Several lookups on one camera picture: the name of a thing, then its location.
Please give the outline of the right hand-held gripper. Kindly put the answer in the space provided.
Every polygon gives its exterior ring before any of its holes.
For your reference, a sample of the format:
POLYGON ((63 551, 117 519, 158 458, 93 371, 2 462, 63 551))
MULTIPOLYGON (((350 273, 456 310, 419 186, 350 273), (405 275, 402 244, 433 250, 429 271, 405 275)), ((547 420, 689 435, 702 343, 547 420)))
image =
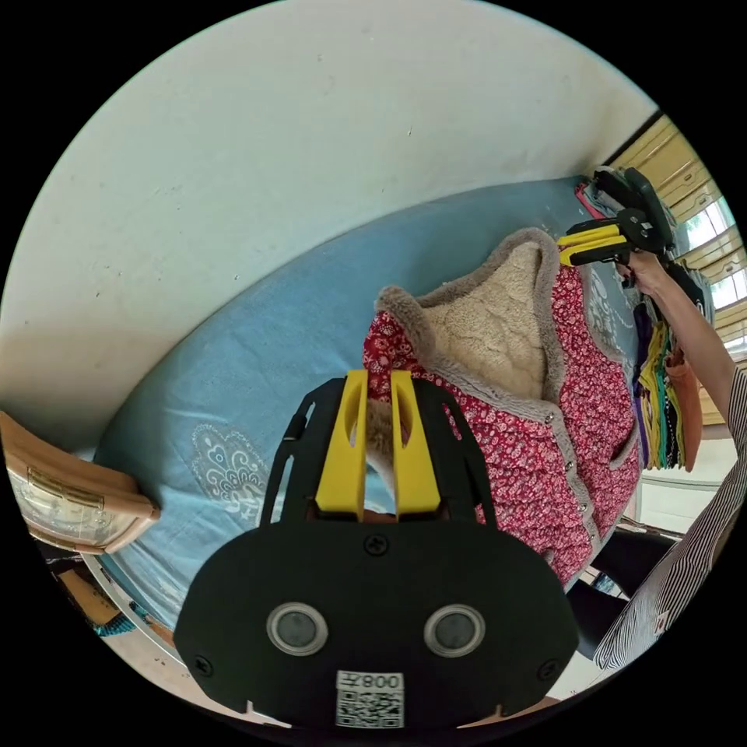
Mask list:
POLYGON ((614 264, 628 268, 635 251, 666 262, 673 249, 673 222, 651 182, 637 169, 599 167, 576 187, 575 195, 590 219, 556 240, 561 264, 614 264))

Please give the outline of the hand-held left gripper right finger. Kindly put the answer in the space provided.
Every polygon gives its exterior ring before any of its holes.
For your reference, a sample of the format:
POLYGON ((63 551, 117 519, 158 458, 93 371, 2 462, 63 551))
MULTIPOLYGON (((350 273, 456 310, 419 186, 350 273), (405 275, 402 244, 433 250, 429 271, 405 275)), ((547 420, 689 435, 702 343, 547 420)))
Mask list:
POLYGON ((435 514, 440 494, 414 382, 407 371, 391 374, 391 411, 397 520, 435 514))

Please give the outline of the person's right hand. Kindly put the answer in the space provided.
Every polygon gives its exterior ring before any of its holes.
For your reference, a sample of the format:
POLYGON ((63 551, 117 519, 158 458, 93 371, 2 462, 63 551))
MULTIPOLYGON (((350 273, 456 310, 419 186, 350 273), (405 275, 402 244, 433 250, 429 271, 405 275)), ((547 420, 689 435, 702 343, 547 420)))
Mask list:
POLYGON ((662 298, 672 289, 672 278, 655 254, 635 251, 630 255, 628 268, 639 290, 654 300, 662 298))

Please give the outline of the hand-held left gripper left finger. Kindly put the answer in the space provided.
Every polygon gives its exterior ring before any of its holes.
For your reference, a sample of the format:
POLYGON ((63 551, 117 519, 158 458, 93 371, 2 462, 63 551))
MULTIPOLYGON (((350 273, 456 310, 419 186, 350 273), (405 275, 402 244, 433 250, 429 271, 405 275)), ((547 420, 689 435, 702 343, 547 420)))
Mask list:
POLYGON ((323 514, 364 519, 368 373, 350 370, 325 455, 315 503, 323 514))

